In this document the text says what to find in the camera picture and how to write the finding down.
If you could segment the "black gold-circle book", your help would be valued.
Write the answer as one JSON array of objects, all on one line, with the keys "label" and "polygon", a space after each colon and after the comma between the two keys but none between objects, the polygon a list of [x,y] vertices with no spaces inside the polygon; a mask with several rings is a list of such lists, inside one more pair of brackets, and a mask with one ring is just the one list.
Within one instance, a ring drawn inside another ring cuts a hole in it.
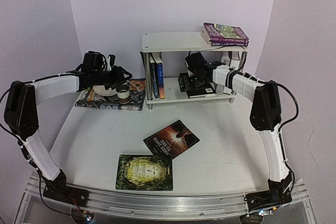
[{"label": "black gold-circle book", "polygon": [[216,96],[216,91],[210,83],[204,83],[199,87],[192,84],[188,74],[180,73],[178,83],[181,93],[186,93],[189,99]]}]

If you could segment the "dark blue barcode book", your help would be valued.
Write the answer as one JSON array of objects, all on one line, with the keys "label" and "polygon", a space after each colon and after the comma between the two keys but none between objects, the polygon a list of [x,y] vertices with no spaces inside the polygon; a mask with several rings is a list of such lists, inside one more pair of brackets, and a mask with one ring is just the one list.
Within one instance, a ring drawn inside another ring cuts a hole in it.
[{"label": "dark blue barcode book", "polygon": [[151,71],[151,79],[152,79],[152,91],[153,91],[154,97],[158,99],[159,90],[158,90],[157,77],[156,77],[156,65],[155,65],[155,61],[153,59],[152,53],[150,53],[150,71]]}]

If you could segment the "dark Days book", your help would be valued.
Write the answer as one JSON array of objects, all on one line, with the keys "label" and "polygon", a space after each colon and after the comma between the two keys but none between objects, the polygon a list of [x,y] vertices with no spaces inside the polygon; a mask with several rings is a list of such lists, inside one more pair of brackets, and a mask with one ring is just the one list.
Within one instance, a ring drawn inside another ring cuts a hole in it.
[{"label": "dark Days book", "polygon": [[177,120],[143,141],[153,155],[172,160],[198,143],[199,138]]}]

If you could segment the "grey ianra book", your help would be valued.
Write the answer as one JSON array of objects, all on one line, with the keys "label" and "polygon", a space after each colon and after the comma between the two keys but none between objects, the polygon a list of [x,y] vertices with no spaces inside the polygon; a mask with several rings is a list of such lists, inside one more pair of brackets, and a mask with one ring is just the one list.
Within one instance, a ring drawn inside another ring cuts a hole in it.
[{"label": "grey ianra book", "polygon": [[231,51],[222,52],[221,62],[227,66],[230,66],[232,62],[232,52]]}]

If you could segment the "52-Storey Treehouse book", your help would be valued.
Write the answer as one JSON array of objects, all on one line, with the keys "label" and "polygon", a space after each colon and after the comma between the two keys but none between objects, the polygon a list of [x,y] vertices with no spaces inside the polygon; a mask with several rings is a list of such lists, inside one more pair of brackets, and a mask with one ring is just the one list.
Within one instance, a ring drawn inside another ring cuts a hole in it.
[{"label": "52-Storey Treehouse book", "polygon": [[224,48],[224,47],[248,47],[249,42],[224,42],[224,41],[208,41],[207,44],[211,47]]}]

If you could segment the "Decorate Furniture large book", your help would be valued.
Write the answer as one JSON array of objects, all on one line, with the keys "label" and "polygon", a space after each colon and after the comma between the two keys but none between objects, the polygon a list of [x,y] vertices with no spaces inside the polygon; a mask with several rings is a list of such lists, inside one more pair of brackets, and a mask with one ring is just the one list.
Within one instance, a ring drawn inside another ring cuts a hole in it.
[{"label": "Decorate Furniture large book", "polygon": [[232,51],[231,52],[231,60],[230,60],[230,67],[234,68],[235,70],[241,69],[243,65],[243,58],[244,53],[240,51]]}]

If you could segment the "green Alice book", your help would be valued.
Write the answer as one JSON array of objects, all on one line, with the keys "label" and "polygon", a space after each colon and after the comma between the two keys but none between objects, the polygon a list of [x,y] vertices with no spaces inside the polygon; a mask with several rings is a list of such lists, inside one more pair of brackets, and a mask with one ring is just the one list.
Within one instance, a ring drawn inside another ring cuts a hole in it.
[{"label": "green Alice book", "polygon": [[120,155],[117,190],[172,191],[172,162],[154,155]]}]

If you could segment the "117-Storey Treehouse book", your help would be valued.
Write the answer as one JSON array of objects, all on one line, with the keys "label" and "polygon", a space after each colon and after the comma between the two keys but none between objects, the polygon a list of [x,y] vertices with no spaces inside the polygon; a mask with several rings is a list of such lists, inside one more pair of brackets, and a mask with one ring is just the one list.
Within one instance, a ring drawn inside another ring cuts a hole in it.
[{"label": "117-Storey Treehouse book", "polygon": [[248,36],[240,27],[214,23],[204,23],[201,36],[206,42],[242,43],[249,42]]}]

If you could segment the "blue orange paperback book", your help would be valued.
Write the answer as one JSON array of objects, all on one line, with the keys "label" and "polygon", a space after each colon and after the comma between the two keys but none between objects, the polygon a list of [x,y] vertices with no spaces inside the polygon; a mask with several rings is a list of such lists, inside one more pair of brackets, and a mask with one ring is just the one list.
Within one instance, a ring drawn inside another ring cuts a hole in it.
[{"label": "blue orange paperback book", "polygon": [[162,63],[157,64],[157,75],[158,75],[158,90],[160,99],[165,99],[164,91],[164,74],[163,74],[163,65]]}]

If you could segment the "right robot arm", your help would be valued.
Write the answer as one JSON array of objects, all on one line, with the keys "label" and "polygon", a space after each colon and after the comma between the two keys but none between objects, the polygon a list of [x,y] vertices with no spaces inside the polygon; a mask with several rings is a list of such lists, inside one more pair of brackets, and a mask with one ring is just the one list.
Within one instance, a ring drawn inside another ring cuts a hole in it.
[{"label": "right robot arm", "polygon": [[291,201],[295,175],[286,159],[281,136],[281,104],[277,83],[261,81],[220,61],[207,62],[200,52],[185,58],[190,83],[213,83],[229,88],[252,102],[249,120],[263,141],[269,168],[268,190],[245,196],[250,212],[270,209]]}]

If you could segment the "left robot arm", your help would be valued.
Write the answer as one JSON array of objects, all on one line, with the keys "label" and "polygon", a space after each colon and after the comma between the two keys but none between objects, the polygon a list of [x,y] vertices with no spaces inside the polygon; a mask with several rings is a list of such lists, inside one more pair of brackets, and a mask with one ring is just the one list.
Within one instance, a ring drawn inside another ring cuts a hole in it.
[{"label": "left robot arm", "polygon": [[75,189],[67,185],[67,177],[55,163],[39,132],[38,106],[47,100],[81,92],[93,86],[115,89],[132,78],[132,74],[99,52],[85,53],[83,62],[74,70],[30,81],[14,81],[5,91],[5,125],[2,129],[17,139],[26,161],[48,186],[48,198],[72,200]]}]

